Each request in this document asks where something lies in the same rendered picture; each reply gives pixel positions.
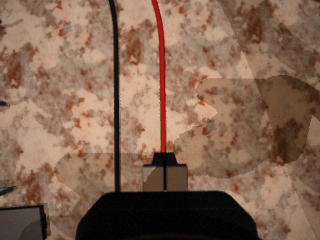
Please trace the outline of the black cable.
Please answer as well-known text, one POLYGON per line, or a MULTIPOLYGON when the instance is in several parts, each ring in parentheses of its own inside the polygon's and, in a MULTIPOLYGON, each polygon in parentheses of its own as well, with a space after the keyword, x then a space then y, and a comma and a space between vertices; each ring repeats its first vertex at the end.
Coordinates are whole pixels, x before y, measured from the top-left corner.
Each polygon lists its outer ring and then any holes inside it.
POLYGON ((119 49, 118 23, 114 0, 109 0, 114 43, 114 161, 115 161, 115 191, 120 191, 120 162, 119 162, 119 49))

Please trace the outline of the red patch cord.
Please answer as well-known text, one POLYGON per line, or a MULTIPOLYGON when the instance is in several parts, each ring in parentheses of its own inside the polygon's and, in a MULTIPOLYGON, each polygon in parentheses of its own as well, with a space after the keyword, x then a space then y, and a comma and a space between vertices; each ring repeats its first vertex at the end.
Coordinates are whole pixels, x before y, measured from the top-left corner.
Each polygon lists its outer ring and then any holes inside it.
POLYGON ((157 0, 152 0, 156 14, 160 46, 160 112, 161 112, 161 153, 166 152, 166 118, 165 118, 165 54, 164 33, 157 0))

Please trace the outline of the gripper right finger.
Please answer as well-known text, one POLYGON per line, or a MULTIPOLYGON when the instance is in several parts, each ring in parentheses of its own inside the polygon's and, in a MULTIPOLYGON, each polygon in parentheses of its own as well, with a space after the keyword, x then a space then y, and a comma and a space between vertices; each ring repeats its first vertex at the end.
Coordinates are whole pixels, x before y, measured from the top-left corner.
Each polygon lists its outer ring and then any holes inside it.
POLYGON ((164 152, 165 191, 188 191, 188 167, 178 164, 173 152, 164 152))

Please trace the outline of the dark grey metal rack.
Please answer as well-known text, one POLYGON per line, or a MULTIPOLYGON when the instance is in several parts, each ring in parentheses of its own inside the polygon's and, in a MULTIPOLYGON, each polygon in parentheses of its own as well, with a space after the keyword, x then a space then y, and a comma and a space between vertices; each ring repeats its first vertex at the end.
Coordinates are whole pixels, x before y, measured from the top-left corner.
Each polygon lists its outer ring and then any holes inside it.
MULTIPOLYGON (((13 190, 0 188, 0 196, 13 190)), ((45 240, 46 228, 43 205, 0 208, 0 240, 45 240)))

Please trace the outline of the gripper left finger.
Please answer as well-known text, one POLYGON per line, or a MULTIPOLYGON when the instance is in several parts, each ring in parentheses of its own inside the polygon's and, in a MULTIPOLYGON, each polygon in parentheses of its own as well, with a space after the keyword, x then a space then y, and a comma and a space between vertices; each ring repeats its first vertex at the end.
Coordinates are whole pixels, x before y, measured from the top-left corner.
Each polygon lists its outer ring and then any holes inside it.
POLYGON ((143 192, 165 191, 164 152, 155 152, 152 164, 142 167, 143 192))

